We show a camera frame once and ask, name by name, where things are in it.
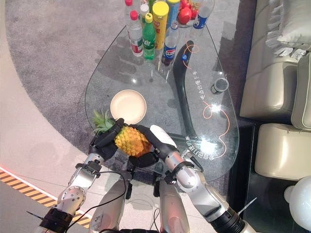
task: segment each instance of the red bottle cap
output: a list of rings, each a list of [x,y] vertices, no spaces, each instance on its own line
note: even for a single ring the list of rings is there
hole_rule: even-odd
[[[137,11],[131,11],[130,17],[131,17],[131,20],[137,20],[138,19]]]
[[[133,0],[125,0],[125,5],[127,6],[133,5]]]

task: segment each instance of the teardrop-shaped glass table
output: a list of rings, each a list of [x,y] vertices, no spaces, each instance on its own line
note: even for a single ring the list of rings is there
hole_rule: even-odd
[[[93,111],[109,110],[113,96],[125,89],[141,93],[147,112],[139,124],[162,127],[176,142],[185,159],[193,159],[207,181],[226,174],[234,164],[239,131],[229,89],[215,92],[219,78],[225,79],[219,57],[205,27],[192,38],[192,27],[180,28],[180,40],[174,65],[161,62],[161,50],[155,58],[135,57],[127,30],[118,34],[98,63],[86,89],[86,116],[92,128]],[[111,169],[124,169],[127,156],[118,150]],[[146,170],[164,174],[162,162]]]

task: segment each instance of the white floor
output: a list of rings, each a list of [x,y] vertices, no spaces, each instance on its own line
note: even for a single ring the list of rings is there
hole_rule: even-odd
[[[0,2],[0,21],[0,166],[58,196],[75,171],[74,166],[84,161],[86,155],[52,127],[23,88],[6,40],[4,0]],[[102,175],[96,180],[81,209],[86,210],[98,204],[117,178],[116,175]],[[153,211],[159,205],[159,198],[154,198],[152,193],[153,187],[133,182],[132,198],[126,202],[120,228],[150,227]],[[199,215],[189,198],[182,195],[182,199],[188,213],[190,231],[215,232]],[[28,231],[20,226],[19,232]]]

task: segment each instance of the round plate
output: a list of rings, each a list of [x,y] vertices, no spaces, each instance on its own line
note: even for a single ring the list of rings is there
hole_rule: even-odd
[[[126,124],[137,124],[145,116],[147,104],[137,91],[123,90],[111,100],[110,112],[114,119],[123,118]]]

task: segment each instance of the red apple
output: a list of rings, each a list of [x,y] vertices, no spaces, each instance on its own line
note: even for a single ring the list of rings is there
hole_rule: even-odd
[[[198,14],[198,9],[192,9],[191,10],[191,19],[195,19],[196,18],[196,16],[197,16],[197,14]]]
[[[181,24],[186,24],[186,23],[188,23],[190,19],[191,19],[191,10],[190,10],[188,7],[182,9],[182,10],[179,12],[178,21],[179,21]]]
[[[180,5],[181,5],[181,8],[184,9],[186,7],[186,5],[188,4],[188,1],[187,0],[181,0],[180,2]]]
[[[189,9],[191,9],[191,4],[190,4],[190,3],[187,3],[187,4],[186,4],[186,7],[189,8]]]

